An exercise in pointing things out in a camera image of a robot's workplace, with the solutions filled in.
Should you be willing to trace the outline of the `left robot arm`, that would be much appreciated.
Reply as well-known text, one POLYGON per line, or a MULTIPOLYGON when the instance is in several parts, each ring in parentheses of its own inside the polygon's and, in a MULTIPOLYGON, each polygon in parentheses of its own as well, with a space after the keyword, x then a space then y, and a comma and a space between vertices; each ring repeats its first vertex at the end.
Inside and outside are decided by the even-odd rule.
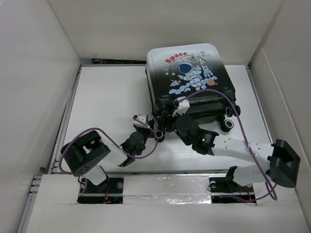
POLYGON ((91 186, 102 193, 111 181, 100 162, 126 167, 137 159, 150 156, 157 143, 164 140, 163 132, 155 130, 154 123, 145 116, 135 116, 135 131, 121 145, 100 128, 87 129, 62 147, 59 170, 79 178, 83 185, 81 194, 91 186))

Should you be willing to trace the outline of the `black space-print suitcase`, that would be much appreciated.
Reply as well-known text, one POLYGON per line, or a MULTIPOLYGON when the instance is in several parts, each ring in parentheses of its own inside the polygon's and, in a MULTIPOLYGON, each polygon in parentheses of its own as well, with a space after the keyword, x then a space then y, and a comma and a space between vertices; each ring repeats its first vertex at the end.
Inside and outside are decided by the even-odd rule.
POLYGON ((155 124, 160 110, 174 110, 174 100, 184 96, 190 104, 186 114, 202 124, 217 121, 225 133, 234 127, 230 117, 241 112, 236 90, 212 44, 152 49, 145 73, 155 124))

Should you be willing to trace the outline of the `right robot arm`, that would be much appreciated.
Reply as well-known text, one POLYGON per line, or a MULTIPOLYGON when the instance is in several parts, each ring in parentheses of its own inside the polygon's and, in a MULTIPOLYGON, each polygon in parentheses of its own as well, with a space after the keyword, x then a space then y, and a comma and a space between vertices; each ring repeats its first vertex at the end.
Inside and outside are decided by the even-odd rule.
POLYGON ((201 121, 189 114, 167 114, 156 117, 160 131, 174 132, 187 146, 202 155, 230 157, 250 162, 249 166, 229 168, 225 187, 235 191, 249 183, 273 182, 285 188, 295 188, 300 156, 282 139, 274 143, 251 143, 226 134, 201 128, 201 121))

